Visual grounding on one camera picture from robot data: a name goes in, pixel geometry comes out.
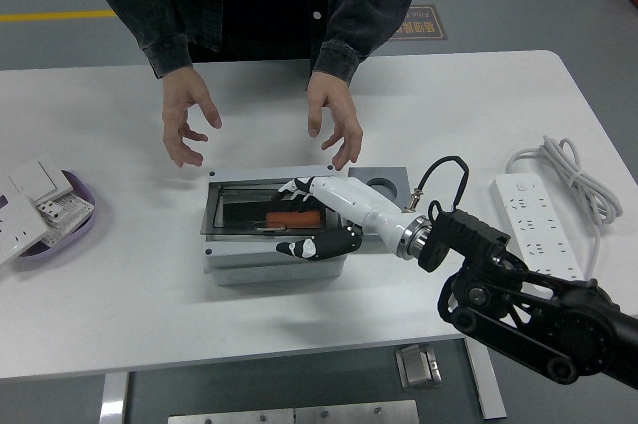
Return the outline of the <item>person's right hand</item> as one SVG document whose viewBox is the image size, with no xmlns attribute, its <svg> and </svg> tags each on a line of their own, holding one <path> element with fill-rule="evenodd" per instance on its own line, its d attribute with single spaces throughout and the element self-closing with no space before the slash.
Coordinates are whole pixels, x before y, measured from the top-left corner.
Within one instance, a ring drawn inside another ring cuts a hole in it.
<svg viewBox="0 0 638 424">
<path fill-rule="evenodd" d="M 208 135 L 195 131 L 188 122 L 189 109 L 197 105 L 214 129 L 222 127 L 222 118 L 204 80 L 192 67 L 183 67 L 166 74 L 163 85 L 163 143 L 178 167 L 203 164 L 203 154 L 185 140 L 207 142 Z"/>
</svg>

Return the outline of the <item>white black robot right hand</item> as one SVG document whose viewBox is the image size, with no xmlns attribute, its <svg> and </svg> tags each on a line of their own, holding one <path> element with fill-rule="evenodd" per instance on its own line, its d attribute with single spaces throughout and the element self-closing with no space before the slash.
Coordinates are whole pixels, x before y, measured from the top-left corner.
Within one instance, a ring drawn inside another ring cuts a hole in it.
<svg viewBox="0 0 638 424">
<path fill-rule="evenodd" d="M 295 178 L 278 192 L 296 198 L 312 197 L 349 224 L 295 242 L 280 242 L 279 253 L 308 261 L 332 259 L 358 250 L 364 235 L 378 236 L 388 252 L 409 260 L 420 256 L 429 233 L 427 220 L 403 212 L 392 201 L 354 177 Z"/>
</svg>

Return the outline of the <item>person's left hand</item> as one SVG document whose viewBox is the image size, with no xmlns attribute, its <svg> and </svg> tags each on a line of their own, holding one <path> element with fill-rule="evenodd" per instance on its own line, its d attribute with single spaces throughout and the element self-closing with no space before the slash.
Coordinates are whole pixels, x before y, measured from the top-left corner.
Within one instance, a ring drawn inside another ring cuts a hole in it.
<svg viewBox="0 0 638 424">
<path fill-rule="evenodd" d="M 364 134 L 349 85 L 333 75 L 315 71 L 308 83 L 307 102 L 308 133 L 313 138 L 320 134 L 323 110 L 330 111 L 333 132 L 321 144 L 321 149 L 328 150 L 339 145 L 332 158 L 332 166 L 342 170 L 348 163 L 355 163 L 361 152 Z"/>
</svg>

